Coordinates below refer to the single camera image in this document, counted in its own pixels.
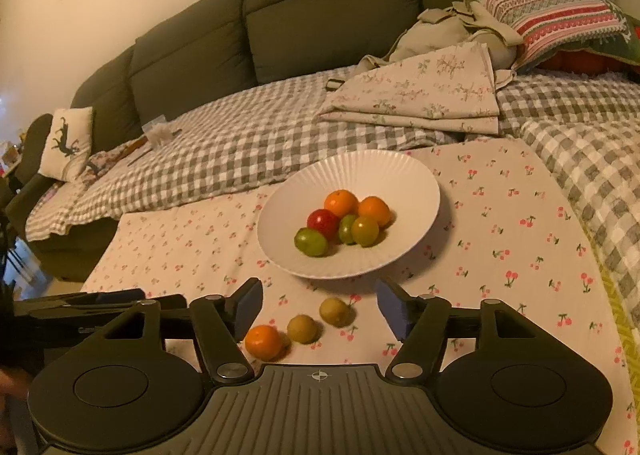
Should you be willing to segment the left hand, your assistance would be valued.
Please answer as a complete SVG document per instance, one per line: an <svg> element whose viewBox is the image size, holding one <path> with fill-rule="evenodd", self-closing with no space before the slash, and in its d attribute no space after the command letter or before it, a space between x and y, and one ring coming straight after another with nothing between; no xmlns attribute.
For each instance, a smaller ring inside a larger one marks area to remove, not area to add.
<svg viewBox="0 0 640 455"><path fill-rule="evenodd" d="M32 376L22 368L0 368L0 394L2 399L14 397L25 401L28 397Z"/></svg>

